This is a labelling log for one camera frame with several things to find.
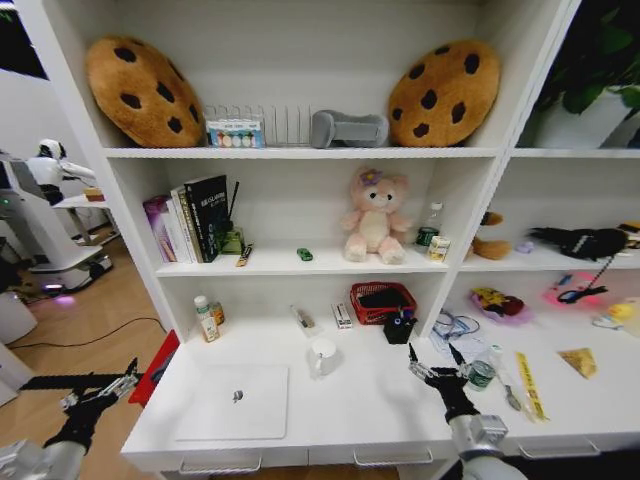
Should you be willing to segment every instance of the green toy car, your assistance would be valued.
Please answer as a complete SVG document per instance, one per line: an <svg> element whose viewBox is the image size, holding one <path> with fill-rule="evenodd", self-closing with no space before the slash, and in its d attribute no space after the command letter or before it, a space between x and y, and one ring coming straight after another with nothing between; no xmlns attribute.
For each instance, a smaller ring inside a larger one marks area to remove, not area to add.
<svg viewBox="0 0 640 480"><path fill-rule="evenodd" d="M299 248L298 250L296 250L296 253L300 257L300 260L302 260L303 262L310 262L311 260L313 260L313 255L311 255L311 252L306 248Z"/></svg>

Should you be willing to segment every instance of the black cable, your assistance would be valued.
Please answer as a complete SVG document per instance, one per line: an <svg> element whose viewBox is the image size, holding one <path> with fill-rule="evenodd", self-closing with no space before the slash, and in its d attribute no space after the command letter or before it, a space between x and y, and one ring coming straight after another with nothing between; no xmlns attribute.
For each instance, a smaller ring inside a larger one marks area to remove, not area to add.
<svg viewBox="0 0 640 480"><path fill-rule="evenodd" d="M114 333L116 333L119 330L122 330L124 327L126 327L127 325L130 325L134 322L137 322L139 320L153 320L154 322L156 322L158 324L158 326L160 328L162 328L164 330L164 327L162 326L162 323L160 323L160 320L158 320L157 318L154 317L137 317L137 318L133 318L131 320L129 320L128 322L120 325L118 328L116 328L115 330L112 330L111 332L102 335L101 337L95 338L93 340L89 340L88 342L83 342L83 343L70 343L70 344L60 344L60 343L48 343L48 342L40 342L40 343L29 343L27 345L18 345L17 347L11 347L9 346L9 350L17 350L19 348L31 348L31 347L56 347L56 348L68 348L68 347L84 347L85 345L90 345L92 343L98 342L104 338L107 338L110 335L113 335Z"/></svg>

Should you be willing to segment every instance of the red basket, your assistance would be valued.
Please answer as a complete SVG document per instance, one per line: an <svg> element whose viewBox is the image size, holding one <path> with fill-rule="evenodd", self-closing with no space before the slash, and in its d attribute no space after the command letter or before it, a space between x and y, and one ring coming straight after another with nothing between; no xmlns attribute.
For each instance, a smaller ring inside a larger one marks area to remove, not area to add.
<svg viewBox="0 0 640 480"><path fill-rule="evenodd" d="M370 283L356 283L351 287L351 304L353 305L358 320L363 325L382 325L387 320L389 313L397 312L398 306L390 306L384 308L367 308L360 304L360 297L365 295L371 295L373 293L385 290L387 288L393 288L400 292L405 298L409 306L402 307L402 310L415 311L418 308L416 301L413 299L409 290L405 288L401 283L390 282L370 282Z"/></svg>

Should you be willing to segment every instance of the cookie pillow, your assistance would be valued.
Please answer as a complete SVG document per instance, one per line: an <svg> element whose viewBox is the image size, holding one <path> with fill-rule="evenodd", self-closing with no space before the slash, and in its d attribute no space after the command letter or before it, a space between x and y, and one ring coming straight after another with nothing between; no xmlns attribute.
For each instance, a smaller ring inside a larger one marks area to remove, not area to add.
<svg viewBox="0 0 640 480"><path fill-rule="evenodd" d="M391 138L404 147L455 145L482 124L498 93L500 60L477 40L422 57L389 98Z"/></svg>
<svg viewBox="0 0 640 480"><path fill-rule="evenodd" d="M86 58L100 109L143 147L194 147L204 133L202 107L167 57L132 37L108 36Z"/></svg>

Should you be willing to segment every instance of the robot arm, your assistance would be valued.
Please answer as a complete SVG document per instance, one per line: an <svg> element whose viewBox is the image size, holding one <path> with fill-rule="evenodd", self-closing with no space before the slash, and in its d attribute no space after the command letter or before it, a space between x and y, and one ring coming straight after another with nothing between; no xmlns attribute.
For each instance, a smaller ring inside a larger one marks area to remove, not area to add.
<svg viewBox="0 0 640 480"><path fill-rule="evenodd" d="M498 447L508 430L500 417L481 415L467 398L463 387L467 383L464 358L449 344L458 368L430 368L418 361L409 344L409 370L440 393L447 407L445 420L451 427L453 443L463 463L463 480L526 480L514 467L502 460Z"/></svg>

